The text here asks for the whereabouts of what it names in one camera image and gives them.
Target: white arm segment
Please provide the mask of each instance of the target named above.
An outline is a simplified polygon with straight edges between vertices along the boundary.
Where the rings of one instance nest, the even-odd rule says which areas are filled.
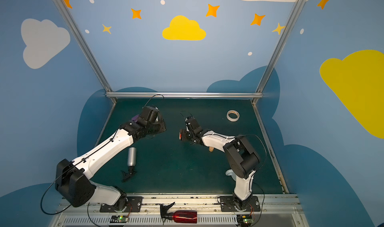
[[[234,138],[234,136],[226,136],[215,133],[214,131],[208,131],[201,139],[203,140],[205,146],[214,147],[224,152],[223,146],[233,141]],[[251,172],[247,179],[236,176],[236,187],[234,193],[242,201],[246,200],[249,195],[252,194],[252,182],[255,172],[256,171]]]
[[[133,144],[133,138],[131,135],[128,135],[128,132],[124,129],[118,129],[115,138],[113,139],[113,142],[108,141],[113,138],[114,133],[106,139],[104,142],[99,144],[98,146],[94,147],[91,151],[88,153],[75,158],[74,164],[79,163],[76,168],[78,169],[84,169],[83,174],[88,178],[92,178],[94,174],[111,158],[113,158],[116,154],[118,154],[120,151],[125,149],[126,147],[129,147]],[[87,158],[85,160],[85,163],[82,161],[83,158],[86,158],[87,156],[91,155],[91,157]]]
[[[93,181],[90,182],[91,184],[96,186],[95,192],[93,193],[92,197],[88,200],[88,202],[92,204],[103,203],[107,205],[114,205],[121,196],[120,191],[118,191],[112,186],[105,186],[102,184],[95,183]]]
[[[236,176],[236,187],[235,187],[235,195],[243,200],[246,200],[248,196],[252,194],[252,182],[253,182],[253,175],[255,174],[255,170],[252,171],[252,173],[249,174],[247,179],[240,178]]]
[[[233,141],[234,138],[234,136],[218,134],[211,130],[206,132],[201,139],[203,140],[205,146],[217,148],[218,150],[224,152],[223,146],[226,145],[226,143]]]
[[[124,148],[129,147],[133,144],[132,136],[128,135],[128,132],[125,131],[124,129],[118,129],[115,137],[113,138],[114,135],[115,133],[113,133],[108,139],[103,141],[101,144],[94,147],[88,153],[80,157],[77,157],[73,160],[74,164],[80,162],[78,165],[76,165],[76,168],[78,169],[83,168],[84,169],[83,174],[88,179],[92,178],[94,174],[106,162],[108,162],[111,158],[113,158],[116,154],[118,154]],[[91,154],[92,156],[87,158],[85,162],[82,161],[83,158],[86,158]],[[90,181],[90,182],[91,184],[96,186],[95,192],[93,193],[92,197],[89,199],[90,203],[104,203],[107,205],[114,205],[121,196],[120,191],[118,191],[116,188],[112,186],[105,186],[102,184],[95,183],[93,181]]]

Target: orange star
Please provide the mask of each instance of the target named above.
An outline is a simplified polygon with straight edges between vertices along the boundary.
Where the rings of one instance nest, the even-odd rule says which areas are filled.
[[[257,25],[260,26],[260,24],[262,24],[262,19],[263,19],[264,17],[265,17],[265,15],[264,15],[264,16],[259,16],[259,15],[255,14],[255,19],[253,20],[253,22],[251,23],[251,25],[253,25],[253,24],[257,24]]]
[[[321,9],[324,9],[324,6],[325,4],[328,2],[329,0],[321,0],[321,2],[317,5],[318,7],[321,7]]]
[[[206,17],[208,17],[208,16],[216,17],[216,11],[217,11],[218,7],[219,6],[213,7],[213,6],[208,4],[208,13],[207,13]]]
[[[70,5],[70,0],[64,0],[64,2],[67,7],[72,8],[72,6]]]
[[[140,12],[141,12],[141,10],[133,10],[132,8],[131,8],[131,10],[132,10],[132,13],[133,13],[133,16],[132,16],[132,19],[134,19],[134,18],[138,18],[138,19],[141,19],[141,17],[140,17]]]

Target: dark green table surface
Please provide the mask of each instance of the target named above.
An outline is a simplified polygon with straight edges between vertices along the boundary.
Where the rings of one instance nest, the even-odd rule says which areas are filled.
[[[152,99],[149,105],[160,99]],[[147,99],[119,99],[101,137],[108,138],[120,124],[140,114]],[[188,110],[202,128],[209,128],[225,135],[256,134],[262,137],[255,113],[249,100],[212,99],[165,99],[157,105],[166,121],[167,130],[142,138],[132,145],[137,148],[137,174],[122,183],[121,170],[127,172],[128,148],[107,162],[92,178],[92,181],[118,186],[127,193],[215,193],[231,194],[235,181],[225,172],[230,168],[224,152],[208,147],[191,145],[179,140],[179,130],[185,128],[181,110]],[[228,110],[240,113],[237,122],[226,118]],[[264,148],[255,136],[247,137],[262,160]],[[269,154],[264,166],[255,174],[255,183],[266,194],[281,194],[282,189]],[[253,186],[255,194],[262,191]]]

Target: red bottle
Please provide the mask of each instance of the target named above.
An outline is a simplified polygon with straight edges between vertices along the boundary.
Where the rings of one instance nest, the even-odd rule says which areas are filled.
[[[174,213],[167,213],[170,207],[172,207],[174,204],[175,202],[167,206],[163,206],[162,204],[160,205],[161,218],[173,220],[176,223],[197,224],[196,211],[178,210]]]
[[[178,210],[173,213],[172,219],[176,223],[197,224],[197,212]]]

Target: vent grille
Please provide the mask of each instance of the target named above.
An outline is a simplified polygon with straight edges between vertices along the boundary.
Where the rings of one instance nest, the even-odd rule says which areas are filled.
[[[91,219],[94,223],[101,226],[108,226],[110,217],[103,216],[91,216]],[[175,223],[173,220],[165,220],[166,224],[179,224]],[[237,224],[236,215],[231,214],[216,214],[216,215],[198,215],[197,216],[198,224]],[[133,215],[129,218],[128,222],[125,225],[163,225],[160,215]],[[89,220],[87,215],[77,215],[70,216],[67,215],[63,226],[94,226],[94,224]]]

